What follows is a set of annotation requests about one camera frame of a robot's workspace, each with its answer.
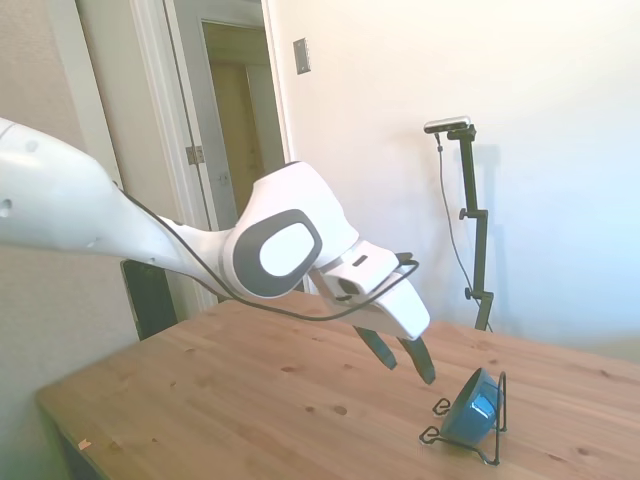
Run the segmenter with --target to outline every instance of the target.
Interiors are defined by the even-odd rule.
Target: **wood grain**
[[[295,292],[275,303],[323,312]],[[390,372],[347,325],[225,302],[38,398],[110,479],[640,478],[639,366],[446,323],[424,339],[431,386],[392,339]],[[509,376],[497,468],[417,439],[480,366]]]

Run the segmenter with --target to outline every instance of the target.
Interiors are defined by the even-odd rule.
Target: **door hinge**
[[[187,159],[189,161],[189,165],[204,163],[202,145],[198,145],[197,147],[187,147]]]

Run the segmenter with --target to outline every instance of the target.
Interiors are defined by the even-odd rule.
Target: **wire stand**
[[[418,437],[423,445],[433,445],[435,442],[443,442],[456,447],[464,448],[476,452],[482,461],[487,465],[493,465],[497,467],[500,465],[500,434],[507,431],[507,374],[502,372],[500,379],[498,380],[498,401],[496,403],[496,451],[493,460],[489,460],[487,455],[472,445],[466,445],[464,443],[456,442],[455,440],[449,440],[440,436],[440,430],[433,425],[427,427],[427,429]],[[441,417],[446,415],[451,409],[451,402],[446,398],[441,398],[438,403],[435,404],[432,411],[436,416]]]

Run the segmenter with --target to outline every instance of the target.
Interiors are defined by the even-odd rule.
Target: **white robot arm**
[[[395,358],[376,332],[398,337],[423,380],[435,379],[420,339],[429,314],[406,280],[412,262],[361,239],[305,163],[258,180],[235,228],[201,231],[126,196],[83,152],[0,118],[1,243],[129,258],[188,275],[256,308],[305,320],[340,318],[387,367]],[[305,274],[334,315],[252,303],[288,293]]]

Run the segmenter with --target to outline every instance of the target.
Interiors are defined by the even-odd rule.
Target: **blue mug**
[[[449,404],[447,399],[442,399],[434,407],[437,415],[447,415],[440,428],[440,436],[462,445],[474,446],[495,429],[498,409],[504,405],[504,393],[499,391],[498,384],[489,373],[479,368],[451,407],[443,406],[442,402]]]

